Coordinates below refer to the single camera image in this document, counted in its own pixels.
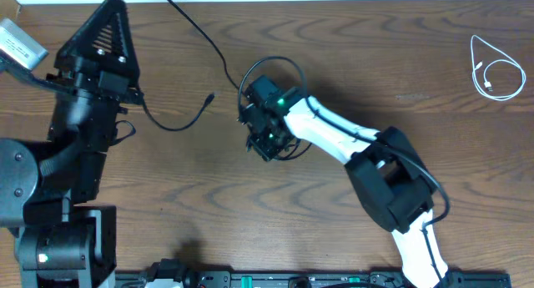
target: tabletop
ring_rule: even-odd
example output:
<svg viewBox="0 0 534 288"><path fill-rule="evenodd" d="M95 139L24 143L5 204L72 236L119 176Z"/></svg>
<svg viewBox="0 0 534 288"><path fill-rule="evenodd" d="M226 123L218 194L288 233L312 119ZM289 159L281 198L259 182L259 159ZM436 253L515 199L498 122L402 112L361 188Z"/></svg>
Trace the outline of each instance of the tabletop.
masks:
<svg viewBox="0 0 534 288"><path fill-rule="evenodd" d="M35 74L53 73L56 51L96 7L23 7L18 24L50 52ZM444 260L510 273L514 287L534 285L531 81L510 101L483 98L471 80L469 47L477 34L534 74L533 0L183 8L219 45L234 80L256 60L282 54L305 70L310 93L327 108L366 127L401 129L451 197L451 214L436 226ZM209 93L217 97L179 133L157 129L129 106L123 118L138 132L109 150L96 201L118 208L120 270L173 257L234 270L401 268L391 234L361 208L341 164L315 147L290 162L247 153L236 91L214 50L168 4L132 4L128 13L140 84L161 122L186 124ZM477 62L500 58L481 43L475 53ZM284 88L299 84L284 63L253 78L261 74ZM494 93L521 83L511 66L488 76ZM53 94L0 77L3 137L44 140L53 106ZM0 258L0 286L19 286L7 230L0 230Z"/></svg>

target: wooden surface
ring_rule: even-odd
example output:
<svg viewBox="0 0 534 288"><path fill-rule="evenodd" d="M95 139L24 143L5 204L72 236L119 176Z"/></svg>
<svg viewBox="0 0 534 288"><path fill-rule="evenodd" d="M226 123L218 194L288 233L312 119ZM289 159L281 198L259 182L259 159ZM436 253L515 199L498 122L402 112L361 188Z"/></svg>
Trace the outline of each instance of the wooden surface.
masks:
<svg viewBox="0 0 534 288"><path fill-rule="evenodd" d="M452 267L499 270L515 287L534 286L532 81L498 103L471 81L469 40L479 34L534 74L534 2L381 1L186 4L217 42L236 80L257 59L284 54L305 69L310 92L368 127L402 129L446 187L451 215L436 227ZM391 235L355 196L343 166L317 148L302 159L264 163L244 151L235 91L213 49L171 7L129 5L141 85L158 118L185 124L206 94L219 97L183 133L156 129L139 108L138 133L109 151L99 203L118 207L118 268L178 256L196 267L236 270L367 270L401 267ZM25 7L21 26L58 48L95 6ZM478 59L497 56L477 44ZM282 63L267 73L296 83ZM489 72L497 93L519 73ZM0 83L2 136L44 139L53 95ZM435 197L436 211L442 210ZM0 231L0 285L18 286L13 239Z"/></svg>
<svg viewBox="0 0 534 288"><path fill-rule="evenodd" d="M10 18L17 21L18 2L16 0L0 0L0 20Z"/></svg>

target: wooden table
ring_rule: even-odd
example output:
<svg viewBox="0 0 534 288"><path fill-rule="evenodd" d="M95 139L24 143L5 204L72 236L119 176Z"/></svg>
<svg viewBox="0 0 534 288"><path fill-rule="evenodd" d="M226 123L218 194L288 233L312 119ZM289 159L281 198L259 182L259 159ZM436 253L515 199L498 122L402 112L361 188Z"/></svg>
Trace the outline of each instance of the wooden table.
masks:
<svg viewBox="0 0 534 288"><path fill-rule="evenodd" d="M184 4L216 41L235 80L257 59L283 54L306 71L310 92L367 127L402 129L446 187L451 215L436 227L441 254L463 270L509 272L534 285L534 93L483 98L471 81L472 34L534 74L534 2L379 1ZM19 24L51 53L96 8L27 6ZM219 96L182 133L156 129L140 108L138 133L111 148L98 195L118 207L118 268L162 257L235 270L368 270L401 267L393 239L360 206L343 166L317 148L290 163L245 152L236 92L213 49L166 4L128 5L140 83L157 117L185 124L204 97ZM476 61L498 56L476 45ZM285 87L293 70L260 70ZM520 83L510 66L489 72L496 93ZM0 134L45 139L54 97L4 74ZM435 197L436 212L442 202ZM0 286L19 286L13 239L0 231Z"/></svg>

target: white cable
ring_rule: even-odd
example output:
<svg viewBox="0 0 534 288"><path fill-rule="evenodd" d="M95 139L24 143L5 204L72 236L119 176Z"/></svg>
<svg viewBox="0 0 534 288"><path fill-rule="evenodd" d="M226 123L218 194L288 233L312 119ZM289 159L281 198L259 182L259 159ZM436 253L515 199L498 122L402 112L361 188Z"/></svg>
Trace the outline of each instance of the white cable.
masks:
<svg viewBox="0 0 534 288"><path fill-rule="evenodd" d="M521 72L521 85L519 86L519 88L517 88L516 92L511 93L509 95L492 96L492 95L486 93L486 91L480 86L480 84L478 84L478 80L476 79L476 70L479 69L480 67L482 67L482 62L479 62L475 66L475 54L473 52L473 40L475 38L478 38L479 40L481 40L481 42L483 42L487 46L491 47L493 50L497 51L498 53L500 53L500 54L502 54L502 55L504 55L505 57L508 58L508 59L497 59L496 61L493 61L489 65L486 66L486 68L484 69L484 87L486 87L488 90L492 91L491 83L487 80L487 77L486 77L487 69L489 69L494 63L509 63L510 65L518 68L519 71ZM510 100L510 99L516 97L523 90L523 87L525 86L526 74L525 74L525 71L523 70L523 68L521 68L521 66L519 65L519 63L517 63L513 58L508 56L508 54L506 54L506 53L502 52L501 50L497 49L496 47L494 47L493 45L491 45L488 42L484 41L482 38L480 38L477 35L473 35L471 37L471 63L473 65L473 74L472 74L473 75L473 83L475 84L476 90L482 96L487 97L487 98L489 98L491 100L495 100L495 101L507 101L507 100Z"/></svg>

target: white arm segment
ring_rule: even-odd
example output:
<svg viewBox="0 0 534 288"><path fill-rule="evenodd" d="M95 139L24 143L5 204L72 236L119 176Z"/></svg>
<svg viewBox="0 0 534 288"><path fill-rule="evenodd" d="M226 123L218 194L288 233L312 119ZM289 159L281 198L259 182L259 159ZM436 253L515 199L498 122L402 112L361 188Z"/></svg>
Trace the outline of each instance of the white arm segment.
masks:
<svg viewBox="0 0 534 288"><path fill-rule="evenodd" d="M379 131L368 129L358 124L353 124L338 114L330 112L322 106L313 96L309 96L311 107L318 109L321 116L328 120L336 122L344 129L352 130L354 133L367 139L375 140L375 134ZM301 99L297 104L291 107L290 112L284 117L285 124L291 133L299 138L313 143L315 146L323 149L328 154L339 160L342 164L350 161L353 153L360 153L369 146L369 143L355 140L348 134L339 131L325 123L323 120L316 118L314 113L308 108L305 99Z"/></svg>
<svg viewBox="0 0 534 288"><path fill-rule="evenodd" d="M379 132L378 130L353 124L347 119L330 112L312 96L309 96L309 100L312 108L318 109L321 116L367 139L376 139L375 134ZM310 141L315 146L323 149L326 153L339 160L342 164L346 164L353 153L360 153L369 146L368 143L356 140L348 134L328 125L323 120L316 118L314 113L308 108L305 99L301 99L297 104L292 106L290 112L284 117L284 120L295 137ZM426 248L425 237L421 231L423 222L430 221L431 219L432 210L419 216L410 225L410 230L406 234L401 234L397 230L392 232L393 239L402 257L402 271L406 279L418 288L434 287L439 282L436 272L431 265L431 258ZM434 260L441 276L444 276L447 272L447 264L441 258L440 251L437 248L434 230L431 225L427 226L426 229L428 230L428 239L431 243Z"/></svg>
<svg viewBox="0 0 534 288"><path fill-rule="evenodd" d="M406 234L401 234L394 230L393 239L402 257L402 273L411 284L418 288L434 287L440 281L437 277L428 249L426 248L425 236L421 229L423 222L432 220L432 210L423 213L410 225L410 230ZM432 225L426 227L428 240L431 244L432 255L441 277L447 272L447 264L441 258L440 250L437 248L436 236Z"/></svg>

